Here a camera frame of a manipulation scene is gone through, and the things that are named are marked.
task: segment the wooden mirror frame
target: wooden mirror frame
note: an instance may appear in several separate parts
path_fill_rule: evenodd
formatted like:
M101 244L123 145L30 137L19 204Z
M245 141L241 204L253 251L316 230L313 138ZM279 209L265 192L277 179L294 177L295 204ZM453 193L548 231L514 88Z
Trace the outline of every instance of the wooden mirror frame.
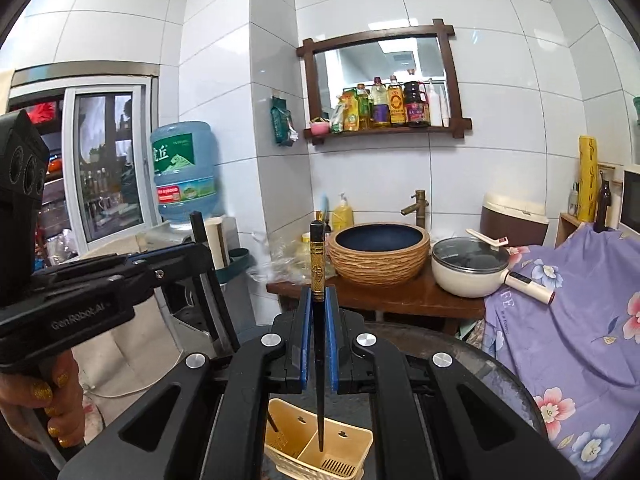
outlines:
M421 25L420 27L386 28L383 30L368 30L367 32L357 32L338 36L329 40L314 41L307 38L302 42L302 46L296 49L296 54L305 61L306 91L309 100L309 117L311 119L321 117L322 103L320 101L320 88L318 86L318 67L316 66L315 54L336 50L347 46L354 46L364 43L373 43L383 40L401 40L402 38L438 38L440 55L447 79L447 90L449 91L450 119L449 126L393 126L390 128L372 128L371 130L361 130L357 132L343 132L338 136L371 135L388 133L419 133L419 132L450 132L454 139L463 139L465 131L472 128L471 119L462 116L462 106L460 105L460 89L458 88L458 76L456 66L453 63L453 54L449 44L449 36L456 33L452 25L445 25L441 19L434 18L433 25ZM305 130L305 137L313 144L322 144L325 137L315 137L311 135L311 130Z

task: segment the faucet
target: faucet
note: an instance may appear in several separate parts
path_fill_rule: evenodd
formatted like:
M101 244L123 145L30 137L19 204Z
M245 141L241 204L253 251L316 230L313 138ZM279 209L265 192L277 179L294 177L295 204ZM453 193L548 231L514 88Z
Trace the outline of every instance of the faucet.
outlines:
M403 216L407 216L415 211L415 224L424 229L424 211L429 205L426 193L423 189L416 189L415 195L412 195L411 198L415 198L415 204L405 207L401 213Z

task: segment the microwave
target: microwave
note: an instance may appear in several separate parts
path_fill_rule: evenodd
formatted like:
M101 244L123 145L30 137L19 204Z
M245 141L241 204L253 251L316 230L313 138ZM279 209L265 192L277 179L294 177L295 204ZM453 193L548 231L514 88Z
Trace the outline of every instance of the microwave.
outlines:
M624 168L618 229L640 240L640 164Z

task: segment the round wash basin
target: round wash basin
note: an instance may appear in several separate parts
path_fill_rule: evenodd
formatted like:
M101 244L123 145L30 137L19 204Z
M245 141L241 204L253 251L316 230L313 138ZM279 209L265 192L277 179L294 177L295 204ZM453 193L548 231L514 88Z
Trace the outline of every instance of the round wash basin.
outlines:
M328 244L331 262L344 278L361 285L392 285L420 272L429 235L407 224L358 224L331 234Z

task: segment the brown and white container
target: brown and white container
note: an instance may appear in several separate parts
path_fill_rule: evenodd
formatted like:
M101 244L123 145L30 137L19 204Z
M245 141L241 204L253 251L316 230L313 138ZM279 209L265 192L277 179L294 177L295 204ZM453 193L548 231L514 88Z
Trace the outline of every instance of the brown and white container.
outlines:
M542 245L549 219L545 205L486 193L480 216L480 232L489 238L509 239L512 247Z

